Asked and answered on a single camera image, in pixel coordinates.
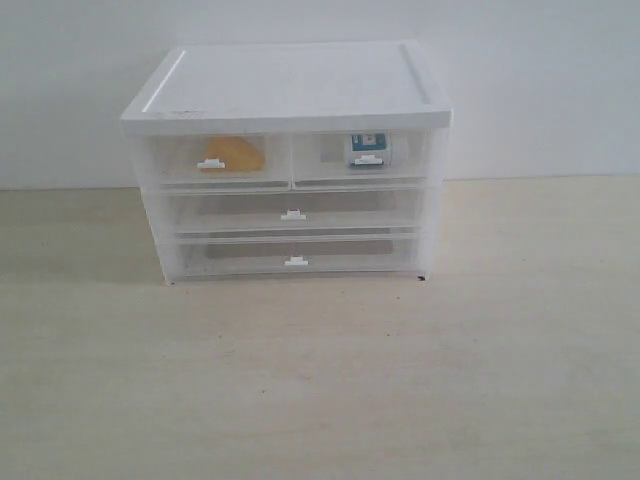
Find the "clear middle wide drawer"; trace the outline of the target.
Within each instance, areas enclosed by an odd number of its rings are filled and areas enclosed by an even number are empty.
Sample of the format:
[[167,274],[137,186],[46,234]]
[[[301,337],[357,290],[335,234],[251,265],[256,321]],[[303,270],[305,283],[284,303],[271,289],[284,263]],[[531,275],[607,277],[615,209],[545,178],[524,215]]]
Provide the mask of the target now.
[[180,195],[167,198],[178,235],[258,230],[408,227],[429,194],[418,189]]

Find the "clear bottom wide drawer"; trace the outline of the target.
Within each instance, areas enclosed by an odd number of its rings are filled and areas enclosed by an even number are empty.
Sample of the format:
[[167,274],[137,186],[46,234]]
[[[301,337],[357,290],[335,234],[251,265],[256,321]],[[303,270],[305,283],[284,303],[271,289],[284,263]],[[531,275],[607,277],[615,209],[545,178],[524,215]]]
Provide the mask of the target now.
[[413,235],[181,244],[177,274],[212,277],[418,270],[418,251],[419,238]]

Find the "clear wide drawer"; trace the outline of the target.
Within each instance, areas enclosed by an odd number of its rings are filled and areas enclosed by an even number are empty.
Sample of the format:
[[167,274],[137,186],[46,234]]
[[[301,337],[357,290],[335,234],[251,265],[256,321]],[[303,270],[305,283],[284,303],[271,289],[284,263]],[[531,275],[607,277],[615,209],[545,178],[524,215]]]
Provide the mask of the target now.
[[429,194],[418,189],[180,195],[167,198],[178,235],[258,230],[408,227]]
[[413,235],[181,244],[177,274],[212,277],[418,270],[418,251],[419,238]]

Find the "white plastic drawer cabinet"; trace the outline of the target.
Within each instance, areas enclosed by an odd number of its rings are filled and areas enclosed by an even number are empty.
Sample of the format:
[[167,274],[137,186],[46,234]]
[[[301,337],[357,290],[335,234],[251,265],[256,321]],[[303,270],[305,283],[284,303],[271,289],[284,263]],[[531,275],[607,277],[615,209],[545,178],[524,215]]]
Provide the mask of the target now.
[[[419,238],[420,280],[431,274],[448,137],[453,108],[414,41],[264,45],[203,45],[173,49],[126,107],[121,124],[165,281],[217,277],[177,274],[181,244],[325,240],[351,236]],[[209,190],[171,189],[154,173],[158,137],[283,136],[343,132],[431,134],[428,177],[413,186],[373,188]],[[167,198],[180,195],[246,195],[418,189],[429,194],[420,223],[408,227],[324,228],[212,232],[178,235],[171,230]]]

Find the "white bottle with teal label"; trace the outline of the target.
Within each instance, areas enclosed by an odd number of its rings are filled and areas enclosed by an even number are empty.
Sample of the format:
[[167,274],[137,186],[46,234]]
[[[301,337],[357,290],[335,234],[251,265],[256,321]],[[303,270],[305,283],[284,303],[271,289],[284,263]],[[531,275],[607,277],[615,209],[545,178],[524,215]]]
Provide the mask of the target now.
[[383,168],[392,162],[392,138],[387,133],[350,134],[345,139],[345,163],[352,169]]

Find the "yellow sponge wedge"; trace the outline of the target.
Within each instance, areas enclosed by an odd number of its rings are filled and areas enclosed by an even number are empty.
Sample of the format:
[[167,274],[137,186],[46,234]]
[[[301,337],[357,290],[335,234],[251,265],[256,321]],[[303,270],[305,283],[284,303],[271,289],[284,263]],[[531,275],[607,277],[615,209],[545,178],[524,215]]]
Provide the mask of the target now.
[[246,173],[264,169],[265,154],[241,137],[213,137],[197,168],[209,173]]

